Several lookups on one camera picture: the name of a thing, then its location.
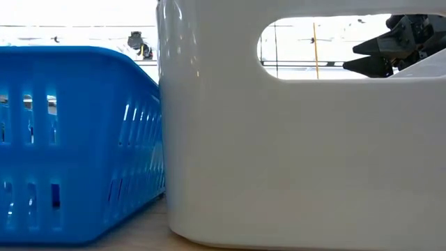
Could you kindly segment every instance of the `basket slot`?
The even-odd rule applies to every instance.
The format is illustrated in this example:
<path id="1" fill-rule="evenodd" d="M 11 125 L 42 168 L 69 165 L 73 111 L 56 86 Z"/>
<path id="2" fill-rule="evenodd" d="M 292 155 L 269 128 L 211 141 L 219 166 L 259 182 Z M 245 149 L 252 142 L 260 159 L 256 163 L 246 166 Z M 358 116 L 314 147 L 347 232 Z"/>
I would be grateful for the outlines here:
<path id="1" fill-rule="evenodd" d="M 47 96 L 48 117 L 49 117 L 49 143 L 56 144 L 57 137 L 57 97 Z"/>
<path id="2" fill-rule="evenodd" d="M 161 149 L 159 149 L 158 151 L 157 151 L 157 154 L 158 154 L 158 162 L 157 162 L 157 168 L 156 168 L 156 172 L 157 172 L 157 180 L 156 180 L 156 189 L 155 189 L 155 191 L 158 191 L 159 189 L 161 189 L 161 185 L 162 185 L 162 179 L 163 179 L 163 176 L 164 176 L 164 174 L 163 174 L 163 168 L 162 168 L 162 165 L 163 165 L 163 162 L 162 162 L 162 152 L 161 152 Z"/>
<path id="3" fill-rule="evenodd" d="M 132 129 L 133 117 L 136 118 L 136 110 L 132 104 L 127 104 L 125 106 L 125 113 L 123 119 L 123 125 L 121 127 L 121 133 L 119 136 L 119 145 L 130 145 L 129 136 L 130 130 Z"/>
<path id="4" fill-rule="evenodd" d="M 164 172 L 164 168 L 162 169 L 162 182 L 161 182 L 161 189 L 166 185 L 166 175 Z"/>
<path id="5" fill-rule="evenodd" d="M 132 175 L 132 183 L 130 184 L 130 188 L 131 188 L 131 190 L 129 191 L 129 194 L 128 194 L 128 203 L 130 205 L 130 208 L 133 209 L 135 206 L 134 194 L 138 193 L 138 175 L 137 174 Z"/>
<path id="6" fill-rule="evenodd" d="M 153 120 L 153 132 L 148 142 L 151 147 L 155 147 L 160 131 L 161 131 L 161 116 L 157 114 L 157 116 Z"/>
<path id="7" fill-rule="evenodd" d="M 50 96 L 47 88 L 39 85 L 44 80 L 35 81 L 32 95 L 32 121 L 33 121 L 33 143 L 36 147 L 44 147 L 49 144 L 55 144 L 54 133 L 50 130 L 52 127 L 52 118 L 55 115 L 49 115 Z"/>
<path id="8" fill-rule="evenodd" d="M 0 122 L 0 131 L 1 131 L 1 143 L 6 142 L 6 124 L 5 122 Z"/>
<path id="9" fill-rule="evenodd" d="M 141 116 L 141 109 L 138 107 L 138 105 L 135 107 L 134 111 L 133 111 L 133 117 L 132 117 L 132 126 L 130 129 L 130 135 L 128 138 L 128 145 L 135 145 L 136 142 L 136 136 L 137 136 L 137 131 L 139 128 L 139 124 L 140 124 L 140 120 L 139 117 Z"/>
<path id="10" fill-rule="evenodd" d="M 150 130 L 149 130 L 148 137 L 147 137 L 147 145 L 149 147 L 153 147 L 152 141 L 153 141 L 155 131 L 157 128 L 157 117 L 158 117 L 158 114 L 154 113 L 150 120 Z"/>
<path id="11" fill-rule="evenodd" d="M 126 213 L 127 209 L 128 209 L 128 195 L 129 195 L 129 191 L 130 191 L 131 180 L 132 180 L 131 176 L 125 178 L 125 186 L 124 186 L 124 190 L 123 190 L 123 194 L 122 194 L 122 197 L 123 197 L 122 205 L 123 205 L 124 213 Z"/>
<path id="12" fill-rule="evenodd" d="M 34 144 L 34 114 L 33 97 L 29 94 L 23 96 L 23 106 L 25 108 L 24 118 L 26 127 L 24 129 L 24 139 L 27 144 Z"/>
<path id="13" fill-rule="evenodd" d="M 37 222 L 37 190 L 36 184 L 28 183 L 28 194 L 29 194 L 29 203 L 28 203 L 28 226 L 30 228 L 36 228 L 38 226 Z"/>
<path id="14" fill-rule="evenodd" d="M 132 192 L 132 194 L 130 194 L 130 205 L 132 208 L 134 208 L 138 202 L 137 195 L 139 194 L 138 191 L 140 191 L 139 186 L 140 186 L 139 174 L 134 174 L 133 192 Z"/>
<path id="15" fill-rule="evenodd" d="M 128 186 L 128 190 L 127 190 L 127 201 L 126 201 L 126 203 L 127 203 L 127 206 L 128 206 L 128 208 L 130 210 L 132 208 L 134 208 L 132 194 L 134 192 L 136 192 L 136 188 L 135 188 L 136 178 L 137 177 L 134 174 L 130 176 L 129 186 Z"/>
<path id="16" fill-rule="evenodd" d="M 146 111 L 147 106 L 144 106 L 141 116 L 139 117 L 139 126 L 138 126 L 138 133 L 137 133 L 137 139 L 136 139 L 136 145 L 141 146 L 142 145 L 142 137 L 146 128 L 147 120 L 146 120 Z"/>
<path id="17" fill-rule="evenodd" d="M 52 226 L 53 228 L 61 227 L 61 186 L 59 184 L 51 184 L 52 193 Z"/>
<path id="18" fill-rule="evenodd" d="M 157 180 L 158 180 L 158 162 L 159 162 L 159 155 L 157 154 L 157 148 L 154 147 L 152 150 L 152 160 L 151 160 L 151 165 L 149 168 L 149 172 L 150 172 L 150 178 L 149 178 L 149 182 L 150 182 L 150 191 L 151 192 L 155 192 L 157 189 Z"/>
<path id="19" fill-rule="evenodd" d="M 144 132 L 141 138 L 141 144 L 143 146 L 148 146 L 147 144 L 147 137 L 150 134 L 150 130 L 151 130 L 151 122 L 152 122 L 152 115 L 153 115 L 153 110 L 151 110 L 150 108 L 148 108 L 147 111 L 147 116 L 146 116 L 146 123 L 144 124 Z"/>
<path id="20" fill-rule="evenodd" d="M 162 115 L 160 114 L 156 121 L 157 130 L 156 130 L 156 134 L 153 138 L 153 144 L 157 144 L 158 142 L 161 141 L 161 130 L 162 130 L 161 120 L 162 120 Z"/>
<path id="21" fill-rule="evenodd" d="M 157 155 L 155 166 L 153 167 L 153 183 L 152 183 L 152 191 L 156 192 L 158 189 L 158 183 L 160 182 L 160 157 Z"/>
<path id="22" fill-rule="evenodd" d="M 117 218 L 121 212 L 122 194 L 123 194 L 123 178 L 118 180 L 118 192 L 116 193 L 116 206 L 114 207 L 114 217 Z"/>
<path id="23" fill-rule="evenodd" d="M 146 189 L 147 189 L 147 191 L 150 191 L 146 196 L 148 196 L 148 197 L 150 197 L 150 196 L 152 196 L 152 191 L 151 191 L 151 171 L 150 171 L 150 159 L 151 158 L 148 158 L 148 160 L 146 161 L 146 168 L 147 168 L 147 171 L 146 171 L 146 174 L 145 174 L 145 177 L 144 177 L 144 179 L 146 180 Z"/>
<path id="24" fill-rule="evenodd" d="M 146 180 L 146 173 L 145 172 L 141 172 L 139 174 L 139 180 L 140 180 L 140 182 L 139 182 L 139 189 L 141 189 L 141 191 L 147 191 L 147 180 Z M 138 195 L 139 195 L 138 196 L 139 203 L 142 203 L 146 199 L 147 193 L 140 192 Z"/>
<path id="25" fill-rule="evenodd" d="M 104 221 L 108 222 L 110 219 L 110 215 L 112 214 L 114 204 L 115 204 L 115 190 L 116 190 L 117 180 L 114 179 L 111 181 L 109 190 L 106 198 L 106 209 L 104 213 Z"/>
<path id="26" fill-rule="evenodd" d="M 14 224 L 14 196 L 13 196 L 13 184 L 11 182 L 5 181 L 3 183 L 3 191 L 5 195 L 4 200 L 4 208 L 6 208 L 6 211 L 3 211 L 2 213 L 5 213 L 6 218 L 6 228 L 12 228 Z"/>
<path id="27" fill-rule="evenodd" d="M 117 207 L 115 211 L 115 217 L 118 217 L 118 215 L 122 212 L 124 212 L 124 206 L 125 206 L 125 189 L 127 188 L 127 179 L 126 177 L 121 178 L 119 180 L 119 187 L 118 187 L 118 199 L 117 199 Z"/>
<path id="28" fill-rule="evenodd" d="M 147 183 L 148 183 L 148 190 L 151 191 L 153 190 L 153 163 L 155 162 L 155 154 L 152 151 L 152 154 L 150 154 L 150 158 L 148 159 L 147 162 L 147 166 L 148 166 L 148 171 L 147 171 Z"/>
<path id="29" fill-rule="evenodd" d="M 8 133 L 6 122 L 8 121 L 9 112 L 8 94 L 0 94 L 0 144 L 8 142 Z"/>

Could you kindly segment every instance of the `yellow pole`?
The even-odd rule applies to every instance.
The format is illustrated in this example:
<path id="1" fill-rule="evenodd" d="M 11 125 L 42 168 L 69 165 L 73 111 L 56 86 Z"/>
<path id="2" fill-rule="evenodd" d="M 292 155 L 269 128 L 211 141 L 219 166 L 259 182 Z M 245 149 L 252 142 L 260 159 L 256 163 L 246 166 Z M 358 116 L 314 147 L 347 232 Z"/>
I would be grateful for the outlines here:
<path id="1" fill-rule="evenodd" d="M 319 79 L 319 61 L 318 61 L 318 42 L 316 38 L 316 23 L 313 22 L 313 37 L 314 37 L 314 56 L 316 57 L 316 74 Z"/>

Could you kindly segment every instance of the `basket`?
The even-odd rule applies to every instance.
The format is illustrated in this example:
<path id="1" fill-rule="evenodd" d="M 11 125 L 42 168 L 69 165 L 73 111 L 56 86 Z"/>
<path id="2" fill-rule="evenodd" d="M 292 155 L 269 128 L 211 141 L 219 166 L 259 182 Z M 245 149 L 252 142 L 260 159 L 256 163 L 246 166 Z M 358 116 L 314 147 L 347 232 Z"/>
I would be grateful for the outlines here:
<path id="1" fill-rule="evenodd" d="M 98 47 L 0 47 L 0 243 L 94 240 L 164 192 L 160 94 Z"/>

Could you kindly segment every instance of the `white plastic container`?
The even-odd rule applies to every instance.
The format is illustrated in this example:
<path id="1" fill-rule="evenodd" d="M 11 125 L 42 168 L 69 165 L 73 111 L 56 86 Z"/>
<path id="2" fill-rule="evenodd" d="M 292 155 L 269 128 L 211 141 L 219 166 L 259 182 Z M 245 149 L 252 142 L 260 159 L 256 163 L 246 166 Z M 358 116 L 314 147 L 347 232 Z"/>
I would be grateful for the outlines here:
<path id="1" fill-rule="evenodd" d="M 174 232 L 224 247 L 446 250 L 446 78 L 284 81 L 256 55 L 283 17 L 446 13 L 446 1 L 161 0 L 158 10 Z"/>

